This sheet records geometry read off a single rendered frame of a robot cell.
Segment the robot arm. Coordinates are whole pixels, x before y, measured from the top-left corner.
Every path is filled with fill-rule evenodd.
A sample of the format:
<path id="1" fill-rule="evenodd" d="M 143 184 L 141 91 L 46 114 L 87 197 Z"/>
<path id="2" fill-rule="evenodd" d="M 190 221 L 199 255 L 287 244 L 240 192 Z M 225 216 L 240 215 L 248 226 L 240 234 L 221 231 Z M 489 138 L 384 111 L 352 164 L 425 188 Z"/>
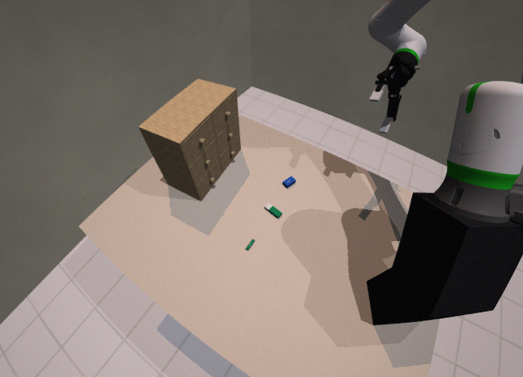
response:
<path id="1" fill-rule="evenodd" d="M 369 34 L 413 77 L 427 50 L 425 38 L 405 23 L 431 0 L 389 0 L 368 23 Z M 460 94 L 446 177 L 434 192 L 440 207 L 490 223 L 523 225 L 523 74 L 521 83 L 475 83 Z"/>

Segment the green aaa battery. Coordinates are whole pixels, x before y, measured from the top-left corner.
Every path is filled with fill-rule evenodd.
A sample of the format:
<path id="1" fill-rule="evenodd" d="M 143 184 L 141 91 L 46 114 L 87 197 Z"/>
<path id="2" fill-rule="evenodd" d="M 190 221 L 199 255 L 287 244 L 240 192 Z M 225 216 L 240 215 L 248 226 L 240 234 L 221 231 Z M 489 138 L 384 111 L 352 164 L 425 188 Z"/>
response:
<path id="1" fill-rule="evenodd" d="M 255 242 L 255 240 L 252 239 L 252 240 L 250 241 L 249 245 L 247 246 L 246 250 L 249 250 L 249 248 L 251 247 L 251 245 L 252 245 L 254 242 Z"/>

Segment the brown wooden drawer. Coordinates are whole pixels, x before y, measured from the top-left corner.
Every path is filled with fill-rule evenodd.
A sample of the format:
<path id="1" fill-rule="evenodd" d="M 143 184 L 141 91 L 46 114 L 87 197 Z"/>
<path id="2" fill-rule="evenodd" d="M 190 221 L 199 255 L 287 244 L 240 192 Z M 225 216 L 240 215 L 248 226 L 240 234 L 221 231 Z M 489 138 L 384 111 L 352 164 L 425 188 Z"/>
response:
<path id="1" fill-rule="evenodd" d="M 240 150 L 240 142 L 239 142 L 239 134 L 238 134 L 220 156 L 223 171 L 228 166 L 228 164 L 231 162 L 231 160 L 237 155 L 239 150 Z"/>
<path id="2" fill-rule="evenodd" d="M 221 174 L 222 171 L 218 158 L 217 161 L 213 164 L 213 166 L 209 169 L 209 171 L 202 177 L 202 179 L 197 184 L 197 188 L 200 192 L 201 199 L 203 199 L 208 190 L 214 184 L 215 180 L 217 181 Z"/>
<path id="3" fill-rule="evenodd" d="M 217 158 L 218 149 L 216 145 L 216 140 L 214 139 L 211 142 L 211 144 L 197 157 L 197 159 L 190 166 L 195 183 L 197 183 L 204 176 L 204 174 L 207 172 L 207 170 L 211 167 L 211 165 L 215 162 Z"/>
<path id="4" fill-rule="evenodd" d="M 217 136 L 219 155 L 223 152 L 227 145 L 236 137 L 238 133 L 238 121 L 236 115 Z"/>
<path id="5" fill-rule="evenodd" d="M 198 157 L 214 137 L 212 117 L 209 116 L 182 143 L 189 165 Z"/>
<path id="6" fill-rule="evenodd" d="M 234 92 L 227 100 L 225 100 L 212 113 L 216 135 L 233 118 L 233 116 L 236 113 L 237 113 L 237 99 L 236 99 L 236 93 Z"/>

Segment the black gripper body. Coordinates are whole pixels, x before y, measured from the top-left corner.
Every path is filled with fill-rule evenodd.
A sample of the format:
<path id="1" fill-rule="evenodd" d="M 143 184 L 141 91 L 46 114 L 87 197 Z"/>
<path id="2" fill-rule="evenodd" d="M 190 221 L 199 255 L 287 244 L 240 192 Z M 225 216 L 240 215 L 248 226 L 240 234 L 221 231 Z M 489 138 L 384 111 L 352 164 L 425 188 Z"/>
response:
<path id="1" fill-rule="evenodd" d="M 400 84 L 390 84 L 388 85 L 388 90 L 389 90 L 389 95 L 396 95 L 397 94 L 397 87 L 398 86 L 401 86 L 401 88 L 403 86 L 405 86 L 407 84 L 407 82 L 409 81 L 409 77 L 410 77 L 410 73 L 409 73 L 409 70 L 402 66 L 402 65 L 393 65 L 395 66 L 397 69 L 395 70 L 395 73 L 393 75 L 393 78 L 391 78 L 391 76 L 389 76 L 388 78 L 386 78 L 386 80 L 394 80 L 394 81 L 400 81 Z"/>

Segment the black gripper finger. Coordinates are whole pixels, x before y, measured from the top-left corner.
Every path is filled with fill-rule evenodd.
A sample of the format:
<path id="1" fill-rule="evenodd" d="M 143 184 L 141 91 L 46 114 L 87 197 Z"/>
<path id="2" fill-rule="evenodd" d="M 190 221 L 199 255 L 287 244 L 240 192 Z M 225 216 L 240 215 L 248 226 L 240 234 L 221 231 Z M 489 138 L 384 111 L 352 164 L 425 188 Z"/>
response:
<path id="1" fill-rule="evenodd" d="M 396 120 L 399 102 L 402 97 L 401 95 L 399 95 L 400 91 L 401 91 L 401 86 L 398 86 L 396 95 L 391 96 L 388 93 L 389 103 L 388 103 L 387 115 L 385 117 L 385 120 L 384 120 L 381 128 L 379 129 L 380 133 L 388 133 L 388 131 L 391 127 L 391 123 Z"/>
<path id="2" fill-rule="evenodd" d="M 396 67 L 395 66 L 388 66 L 387 69 L 377 75 L 378 81 L 375 81 L 376 87 L 370 97 L 370 102 L 379 102 L 380 97 L 382 96 L 386 85 L 388 84 L 400 84 L 400 81 L 385 81 L 385 79 L 389 76 L 393 78 L 393 75 L 395 73 Z"/>

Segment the small brown wooden chest of drawers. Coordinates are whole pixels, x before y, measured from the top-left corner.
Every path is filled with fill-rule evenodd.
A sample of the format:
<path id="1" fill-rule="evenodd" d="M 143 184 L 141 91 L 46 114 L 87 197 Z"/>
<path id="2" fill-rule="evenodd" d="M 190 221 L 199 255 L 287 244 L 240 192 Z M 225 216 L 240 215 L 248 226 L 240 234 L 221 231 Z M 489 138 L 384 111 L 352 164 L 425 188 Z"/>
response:
<path id="1" fill-rule="evenodd" d="M 197 158 L 189 165 L 182 143 L 234 92 L 237 99 L 237 89 L 197 79 L 138 127 L 167 184 L 199 201 L 212 186 L 201 199 L 190 169 Z M 218 149 L 213 117 L 212 126 Z"/>

